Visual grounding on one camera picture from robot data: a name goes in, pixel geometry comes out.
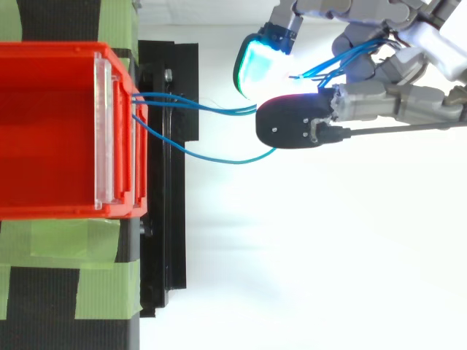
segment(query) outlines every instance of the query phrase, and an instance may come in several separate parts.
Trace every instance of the masking tape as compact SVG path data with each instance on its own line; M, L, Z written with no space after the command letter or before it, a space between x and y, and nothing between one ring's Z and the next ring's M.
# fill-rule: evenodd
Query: masking tape
M101 0L98 42L106 42L110 47L118 49L132 50L134 12L132 1Z
M20 42L23 39L20 10L16 0L0 1L0 42Z
M110 270L82 269L75 319L131 319L142 310L139 281L139 260Z
M118 220L3 221L0 264L22 268L112 268L119 237Z
M10 271L11 266L0 265L0 321L7 319Z

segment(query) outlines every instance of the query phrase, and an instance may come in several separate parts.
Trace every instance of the black surface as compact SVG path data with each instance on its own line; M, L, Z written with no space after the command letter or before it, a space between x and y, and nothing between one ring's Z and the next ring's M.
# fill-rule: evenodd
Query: black surface
M101 0L17 0L23 41L96 41Z
M256 134L270 147L303 149L319 146L309 137L311 121L332 113L329 96L307 93L273 98L256 113Z
M139 259L139 218L120 221L120 237L116 263L128 263Z
M75 320L79 270L12 268L2 350L137 350L139 316L131 321Z
M139 42L142 92L164 92L198 100L198 45ZM171 69L173 82L164 72ZM198 111L150 106L149 126L185 146L198 139ZM141 237L141 316L155 316L170 289L186 288L185 155L155 137L148 144L148 228Z

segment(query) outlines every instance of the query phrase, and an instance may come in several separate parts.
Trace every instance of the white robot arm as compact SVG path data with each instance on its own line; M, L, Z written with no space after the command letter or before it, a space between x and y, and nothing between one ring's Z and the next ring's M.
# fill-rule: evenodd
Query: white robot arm
M315 147L321 143L318 136L323 123L328 132L330 121L374 120L378 116L418 125L410 130L429 128L427 124L440 127L440 123L446 123L446 128L463 126L458 123L466 118L467 89L457 86L445 96L434 87L413 83L425 73L428 63L451 82L467 82L463 30L467 0L281 0L255 40L288 55L304 16L349 23L333 43L336 56L391 35L410 47L381 63L373 62L370 52L354 57L343 68L347 84L266 102L257 115L257 134L263 142L279 148Z

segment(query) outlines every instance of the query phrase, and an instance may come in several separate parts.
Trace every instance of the white background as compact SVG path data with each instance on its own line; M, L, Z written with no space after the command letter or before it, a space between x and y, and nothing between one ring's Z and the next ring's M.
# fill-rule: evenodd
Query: white background
M198 42L201 101L239 107L232 68L258 28L142 25L140 37ZM297 65L329 59L343 28L303 28ZM433 69L420 84L450 86ZM365 136L248 166L187 157L188 289L142 320L141 349L467 349L466 136ZM188 147L268 150L253 116L207 113Z

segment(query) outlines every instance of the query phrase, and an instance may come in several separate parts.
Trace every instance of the screw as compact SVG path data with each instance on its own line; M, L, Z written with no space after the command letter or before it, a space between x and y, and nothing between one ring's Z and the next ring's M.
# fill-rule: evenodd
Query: screw
M171 69L166 69L163 73L166 82L172 82L174 80L174 76L172 75Z

